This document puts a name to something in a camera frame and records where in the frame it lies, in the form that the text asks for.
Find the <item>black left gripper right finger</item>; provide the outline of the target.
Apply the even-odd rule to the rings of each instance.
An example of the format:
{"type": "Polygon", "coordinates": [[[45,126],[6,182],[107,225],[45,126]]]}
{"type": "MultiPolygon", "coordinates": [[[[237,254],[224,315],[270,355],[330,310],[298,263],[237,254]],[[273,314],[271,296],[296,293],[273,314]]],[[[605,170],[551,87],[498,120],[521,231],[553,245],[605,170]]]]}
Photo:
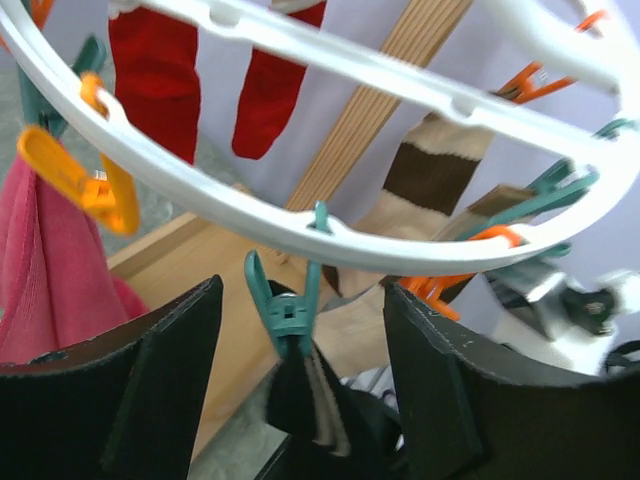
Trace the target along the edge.
{"type": "Polygon", "coordinates": [[[530,359],[398,284],[384,323],[415,479],[635,479],[639,370],[589,376],[530,359]]]}

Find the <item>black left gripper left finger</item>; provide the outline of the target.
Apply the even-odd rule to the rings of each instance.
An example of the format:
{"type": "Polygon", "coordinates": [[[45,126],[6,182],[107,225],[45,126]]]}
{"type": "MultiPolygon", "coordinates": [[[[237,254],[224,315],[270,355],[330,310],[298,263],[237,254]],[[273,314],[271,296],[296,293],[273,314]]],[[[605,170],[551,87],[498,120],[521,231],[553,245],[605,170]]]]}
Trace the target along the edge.
{"type": "Polygon", "coordinates": [[[214,276],[104,334],[1,368],[5,479],[184,479],[221,327],[214,276]]]}

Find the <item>black sock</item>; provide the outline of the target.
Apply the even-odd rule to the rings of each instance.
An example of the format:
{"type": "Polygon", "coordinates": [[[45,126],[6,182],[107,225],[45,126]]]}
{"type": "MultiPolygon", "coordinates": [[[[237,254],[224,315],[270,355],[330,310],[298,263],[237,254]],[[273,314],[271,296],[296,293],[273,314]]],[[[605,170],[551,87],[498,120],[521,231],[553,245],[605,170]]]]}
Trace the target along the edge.
{"type": "Polygon", "coordinates": [[[262,479],[402,479],[398,413],[336,376],[318,348],[289,342],[269,388],[265,420],[287,434],[262,479]]]}

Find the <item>cream brown striped sock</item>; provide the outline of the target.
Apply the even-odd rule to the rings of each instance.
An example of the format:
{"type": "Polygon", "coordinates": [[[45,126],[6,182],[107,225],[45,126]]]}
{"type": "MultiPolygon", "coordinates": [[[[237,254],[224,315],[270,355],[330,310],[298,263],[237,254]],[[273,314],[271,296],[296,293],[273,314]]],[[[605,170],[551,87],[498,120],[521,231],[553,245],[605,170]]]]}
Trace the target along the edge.
{"type": "MultiPolygon", "coordinates": [[[[433,241],[448,224],[484,158],[493,132],[427,114],[398,147],[381,193],[355,228],[363,233],[433,241]]],[[[348,304],[317,320],[316,342],[341,377],[389,361],[384,338],[380,273],[326,266],[323,275],[348,304]]]]}

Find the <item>white round clip hanger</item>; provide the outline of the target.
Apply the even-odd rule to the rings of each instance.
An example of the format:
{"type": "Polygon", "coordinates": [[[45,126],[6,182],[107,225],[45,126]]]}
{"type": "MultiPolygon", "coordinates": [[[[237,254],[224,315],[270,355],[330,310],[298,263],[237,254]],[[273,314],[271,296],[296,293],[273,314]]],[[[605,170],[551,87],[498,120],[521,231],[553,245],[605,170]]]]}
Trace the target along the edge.
{"type": "Polygon", "coordinates": [[[459,274],[510,265],[564,242],[589,228],[625,196],[639,173],[639,45],[616,5],[582,1],[585,14],[604,10],[599,37],[573,30],[536,1],[488,1],[485,8],[534,60],[614,93],[622,131],[615,140],[502,100],[425,71],[408,45],[427,15],[412,4],[383,54],[290,20],[247,1],[154,1],[151,8],[199,26],[216,36],[251,43],[271,53],[359,82],[361,91],[319,150],[310,175],[323,175],[320,195],[331,194],[371,137],[390,115],[391,97],[424,106],[465,127],[484,128],[599,172],[598,181],[573,206],[539,225],[518,225],[523,243],[505,237],[470,242],[419,243],[359,233],[338,220],[326,233],[310,228],[302,211],[310,196],[301,186],[283,210],[224,186],[158,146],[128,121],[108,92],[98,99],[102,117],[80,96],[81,83],[52,49],[17,1],[1,5],[2,37],[27,76],[68,122],[95,147],[148,186],[229,230],[323,264],[411,274],[459,274]]]}

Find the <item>wooden clothes rack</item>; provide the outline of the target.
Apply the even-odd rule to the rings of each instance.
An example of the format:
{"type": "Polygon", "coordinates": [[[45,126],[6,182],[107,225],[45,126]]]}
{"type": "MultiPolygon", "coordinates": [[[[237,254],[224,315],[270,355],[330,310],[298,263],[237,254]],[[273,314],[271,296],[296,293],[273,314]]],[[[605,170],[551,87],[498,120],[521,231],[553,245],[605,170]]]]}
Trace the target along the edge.
{"type": "MultiPolygon", "coordinates": [[[[467,13],[472,1],[409,1],[382,47],[383,53],[425,67],[436,55],[467,13]]],[[[312,190],[319,189],[321,200],[329,198],[353,165],[381,132],[395,113],[400,100],[374,92],[369,87],[357,87],[347,101],[335,126],[292,194],[294,200],[288,210],[301,212],[302,197],[310,198],[312,190]],[[312,174],[327,173],[329,180],[311,180],[312,174]]],[[[211,454],[210,443],[237,409],[253,395],[256,387],[277,363],[269,330],[265,330],[252,293],[258,295],[258,307],[267,304],[267,313],[276,304],[266,274],[276,280],[288,282],[292,288],[302,288],[298,304],[312,302],[316,314],[333,295],[331,286],[322,274],[322,266],[313,264],[306,273],[307,259],[277,252],[260,246],[247,238],[198,217],[185,213],[133,242],[108,259],[112,273],[132,282],[133,289],[153,308],[177,298],[204,280],[214,270],[224,281],[223,325],[211,369],[200,424],[192,453],[196,459],[211,454]]],[[[381,302],[378,310],[369,307],[374,294],[365,294],[346,307],[320,314],[320,339],[326,340],[326,353],[336,360],[339,373],[373,366],[387,354],[383,340],[381,302]],[[346,357],[334,344],[340,335],[364,332],[353,351],[346,357]]]]}

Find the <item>orange clip front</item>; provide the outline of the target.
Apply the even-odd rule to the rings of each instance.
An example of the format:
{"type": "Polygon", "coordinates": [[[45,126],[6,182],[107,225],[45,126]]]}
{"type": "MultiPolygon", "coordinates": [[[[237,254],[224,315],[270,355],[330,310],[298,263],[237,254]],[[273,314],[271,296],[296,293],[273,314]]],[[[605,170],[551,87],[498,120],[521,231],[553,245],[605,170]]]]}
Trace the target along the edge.
{"type": "MultiPolygon", "coordinates": [[[[517,247],[522,243],[521,236],[507,225],[489,227],[471,236],[469,240],[487,240],[495,237],[503,237],[506,239],[510,248],[517,247]]],[[[441,295],[445,290],[470,280],[474,276],[475,273],[441,277],[413,276],[401,277],[398,282],[436,313],[457,322],[460,319],[459,313],[444,301],[441,295]]]]}

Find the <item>pink hanging cloth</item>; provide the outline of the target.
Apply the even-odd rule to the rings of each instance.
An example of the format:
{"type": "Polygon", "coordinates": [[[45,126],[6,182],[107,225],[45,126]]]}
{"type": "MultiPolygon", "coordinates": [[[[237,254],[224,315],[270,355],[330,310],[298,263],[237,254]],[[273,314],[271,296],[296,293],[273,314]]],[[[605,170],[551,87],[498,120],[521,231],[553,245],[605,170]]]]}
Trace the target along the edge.
{"type": "Polygon", "coordinates": [[[1,360],[27,363],[147,313],[98,229],[15,158],[1,190],[1,360]]]}

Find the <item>teal clip front left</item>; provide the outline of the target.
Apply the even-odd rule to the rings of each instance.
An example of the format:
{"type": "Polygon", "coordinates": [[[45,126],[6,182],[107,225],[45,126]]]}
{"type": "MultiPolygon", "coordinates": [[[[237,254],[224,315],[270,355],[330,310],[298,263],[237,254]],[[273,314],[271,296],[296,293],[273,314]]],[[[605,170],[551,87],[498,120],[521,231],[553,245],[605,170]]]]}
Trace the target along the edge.
{"type": "Polygon", "coordinates": [[[276,353],[282,359],[287,356],[291,339],[297,341],[302,355],[312,353],[321,274],[322,265],[309,260],[303,295],[274,294],[257,251],[251,250],[246,255],[244,275],[249,292],[276,353]]]}

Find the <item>teal clip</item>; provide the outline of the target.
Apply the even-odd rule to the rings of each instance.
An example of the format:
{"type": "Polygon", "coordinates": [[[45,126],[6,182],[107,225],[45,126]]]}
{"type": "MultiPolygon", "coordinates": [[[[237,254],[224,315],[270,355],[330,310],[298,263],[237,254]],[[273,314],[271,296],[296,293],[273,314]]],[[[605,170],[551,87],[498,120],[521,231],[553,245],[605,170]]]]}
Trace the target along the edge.
{"type": "Polygon", "coordinates": [[[249,292],[276,353],[282,359],[287,356],[291,339],[297,341],[302,355],[312,353],[321,274],[322,265],[309,260],[303,295],[274,294],[257,251],[251,250],[246,255],[244,275],[249,292]]]}
{"type": "Polygon", "coordinates": [[[639,127],[637,122],[626,118],[616,118],[597,130],[593,137],[614,141],[620,137],[622,132],[631,132],[634,135],[638,135],[639,127]]]}
{"type": "Polygon", "coordinates": [[[592,168],[578,171],[568,160],[559,160],[526,187],[496,186],[454,220],[445,238],[468,240],[491,226],[531,220],[569,207],[598,179],[599,173],[592,168]]]}

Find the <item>orange clip holding pink cloth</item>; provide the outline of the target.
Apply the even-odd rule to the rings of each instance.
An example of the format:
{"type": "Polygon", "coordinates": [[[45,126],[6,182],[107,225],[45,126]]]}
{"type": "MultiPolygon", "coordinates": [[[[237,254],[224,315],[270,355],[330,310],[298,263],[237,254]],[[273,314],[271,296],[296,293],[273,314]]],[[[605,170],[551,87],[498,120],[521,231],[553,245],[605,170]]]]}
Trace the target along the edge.
{"type": "Polygon", "coordinates": [[[100,223],[116,235],[136,233],[140,214],[130,174],[106,154],[95,173],[78,162],[59,140],[64,119],[33,87],[26,110],[29,119],[1,190],[3,221],[20,219],[31,228],[45,217],[57,228],[94,231],[100,223]]]}

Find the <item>teal clip front right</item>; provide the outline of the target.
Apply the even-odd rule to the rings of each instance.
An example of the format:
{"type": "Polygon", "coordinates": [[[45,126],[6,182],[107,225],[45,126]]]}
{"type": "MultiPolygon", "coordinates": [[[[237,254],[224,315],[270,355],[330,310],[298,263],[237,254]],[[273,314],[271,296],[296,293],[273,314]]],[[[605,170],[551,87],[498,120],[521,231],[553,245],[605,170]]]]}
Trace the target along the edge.
{"type": "Polygon", "coordinates": [[[578,171],[568,160],[559,160],[526,187],[496,186],[454,220],[445,238],[468,240],[491,226],[531,220],[569,207],[598,179],[599,173],[592,168],[578,171]]]}

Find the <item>teal clip left rim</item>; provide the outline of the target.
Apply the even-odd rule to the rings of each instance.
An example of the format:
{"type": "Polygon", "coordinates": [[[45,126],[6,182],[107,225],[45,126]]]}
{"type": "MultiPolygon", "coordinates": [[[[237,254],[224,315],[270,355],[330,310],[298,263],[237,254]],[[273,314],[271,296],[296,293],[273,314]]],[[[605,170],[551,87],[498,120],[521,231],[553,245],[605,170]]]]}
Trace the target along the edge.
{"type": "Polygon", "coordinates": [[[71,65],[47,65],[33,46],[21,39],[16,45],[16,63],[26,126],[39,126],[54,139],[59,139],[68,126],[67,114],[79,112],[79,87],[82,73],[99,73],[107,56],[105,43],[89,35],[71,65]]]}

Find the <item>orange clip right rim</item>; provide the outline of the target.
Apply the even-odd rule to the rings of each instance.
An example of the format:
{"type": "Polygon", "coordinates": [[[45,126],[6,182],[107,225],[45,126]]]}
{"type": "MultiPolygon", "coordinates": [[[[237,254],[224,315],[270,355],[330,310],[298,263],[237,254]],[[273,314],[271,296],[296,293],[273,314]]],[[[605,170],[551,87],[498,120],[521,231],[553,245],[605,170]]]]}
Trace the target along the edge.
{"type": "Polygon", "coordinates": [[[575,83],[570,77],[547,82],[542,67],[539,62],[530,63],[494,94],[513,103],[524,104],[575,83]]]}

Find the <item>left red sock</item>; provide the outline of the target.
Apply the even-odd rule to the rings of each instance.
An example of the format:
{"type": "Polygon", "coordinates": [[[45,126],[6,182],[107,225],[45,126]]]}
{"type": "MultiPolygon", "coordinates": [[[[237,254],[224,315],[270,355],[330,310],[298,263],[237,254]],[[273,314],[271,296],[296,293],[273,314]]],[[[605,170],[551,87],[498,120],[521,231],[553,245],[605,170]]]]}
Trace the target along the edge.
{"type": "Polygon", "coordinates": [[[109,4],[115,96],[129,122],[185,162],[194,162],[201,108],[198,32],[143,7],[109,4]]]}

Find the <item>red sock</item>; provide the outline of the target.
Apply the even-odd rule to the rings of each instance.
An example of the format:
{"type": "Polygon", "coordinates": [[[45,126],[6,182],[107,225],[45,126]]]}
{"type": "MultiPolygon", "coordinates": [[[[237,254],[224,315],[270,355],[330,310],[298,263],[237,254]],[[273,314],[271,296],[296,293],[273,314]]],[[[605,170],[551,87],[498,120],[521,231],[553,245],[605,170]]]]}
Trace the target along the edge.
{"type": "Polygon", "coordinates": [[[109,4],[115,96],[129,122],[185,162],[194,162],[201,108],[198,32],[143,7],[109,4]]]}
{"type": "Polygon", "coordinates": [[[259,160],[287,126],[306,67],[254,48],[244,79],[231,147],[238,157],[259,160]]]}

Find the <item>right red sock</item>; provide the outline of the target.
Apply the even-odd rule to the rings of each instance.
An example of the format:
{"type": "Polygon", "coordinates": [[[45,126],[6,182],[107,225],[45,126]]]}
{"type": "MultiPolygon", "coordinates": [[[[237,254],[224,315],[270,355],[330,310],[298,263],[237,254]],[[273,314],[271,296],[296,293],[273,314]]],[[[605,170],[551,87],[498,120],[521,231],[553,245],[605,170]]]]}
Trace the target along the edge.
{"type": "Polygon", "coordinates": [[[254,48],[244,79],[231,147],[238,157],[259,160],[287,126],[306,67],[254,48]]]}

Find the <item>orange clip back left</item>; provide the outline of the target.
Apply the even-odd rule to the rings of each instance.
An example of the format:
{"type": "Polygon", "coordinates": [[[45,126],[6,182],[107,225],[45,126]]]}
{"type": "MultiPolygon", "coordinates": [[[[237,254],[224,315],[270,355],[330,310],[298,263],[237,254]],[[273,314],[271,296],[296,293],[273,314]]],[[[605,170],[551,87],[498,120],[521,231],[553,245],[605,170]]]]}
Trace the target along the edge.
{"type": "Polygon", "coordinates": [[[10,0],[11,6],[21,4],[39,30],[45,27],[55,0],[10,0]]]}

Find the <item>orange clip back right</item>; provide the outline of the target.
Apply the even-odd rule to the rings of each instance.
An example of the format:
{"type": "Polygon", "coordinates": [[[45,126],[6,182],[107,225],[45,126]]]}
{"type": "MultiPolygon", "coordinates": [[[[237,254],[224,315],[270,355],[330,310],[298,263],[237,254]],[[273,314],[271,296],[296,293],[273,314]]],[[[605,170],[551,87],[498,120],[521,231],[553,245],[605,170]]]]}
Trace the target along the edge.
{"type": "Polygon", "coordinates": [[[607,16],[605,10],[597,10],[585,17],[585,19],[576,26],[578,32],[586,32],[594,28],[597,22],[607,16]]]}

